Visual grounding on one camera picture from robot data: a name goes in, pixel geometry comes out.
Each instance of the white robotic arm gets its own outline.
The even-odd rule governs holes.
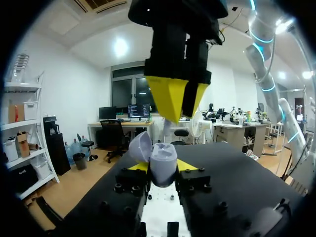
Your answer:
[[[285,136],[290,144],[293,157],[293,167],[288,173],[296,182],[309,189],[316,172],[315,153],[314,151],[307,152],[306,141],[299,124],[292,114],[287,100],[279,98],[277,85],[270,70],[264,65],[265,61],[273,57],[274,52],[271,51],[271,46],[275,43],[276,22],[281,18],[282,12],[271,1],[257,2],[258,5],[255,1],[250,0],[252,12],[248,23],[250,36],[254,43],[245,50],[245,55],[255,71],[257,83],[264,93],[268,107],[275,114],[272,122],[281,121],[284,124]]]

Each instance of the trash bin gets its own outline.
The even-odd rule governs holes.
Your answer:
[[[84,153],[76,153],[73,155],[74,161],[76,163],[77,169],[82,170],[87,168],[87,164],[85,163]]]

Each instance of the white wall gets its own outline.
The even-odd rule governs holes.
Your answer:
[[[22,49],[29,54],[30,77],[45,70],[41,111],[56,115],[64,141],[88,137],[87,124],[98,120],[98,109],[110,105],[110,68],[101,69],[74,56],[62,45],[30,33]]]
[[[254,74],[233,70],[235,80],[235,90],[237,108],[243,111],[251,111],[254,115],[258,108],[258,97]]]
[[[225,108],[226,112],[241,108],[244,111],[257,109],[258,98],[253,74],[244,73],[218,62],[209,62],[207,69],[212,72],[211,85],[206,89],[199,109],[208,110],[214,104],[214,110]]]

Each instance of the storage box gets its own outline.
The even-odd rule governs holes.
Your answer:
[[[44,179],[50,175],[48,162],[43,157],[37,156],[31,159],[30,163],[36,171],[36,174],[38,174],[39,179]]]
[[[30,149],[29,149],[29,144],[28,144],[28,140],[26,137],[26,132],[19,132],[17,134],[17,138],[18,138],[18,142],[19,142],[21,157],[29,156]]]
[[[38,101],[23,102],[24,104],[24,120],[37,119]]]
[[[24,121],[24,105],[9,105],[9,123]]]
[[[10,183],[17,193],[23,193],[39,180],[34,168],[30,164],[11,171],[9,178]]]
[[[16,137],[9,137],[6,142],[3,144],[3,151],[8,158],[8,161],[14,161],[18,159],[18,153],[16,151],[16,145],[15,145]]]

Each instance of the desk drawer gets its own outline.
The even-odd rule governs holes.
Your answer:
[[[219,136],[223,138],[227,138],[228,131],[226,128],[217,126],[215,127],[215,131],[216,131],[216,134],[218,134]]]

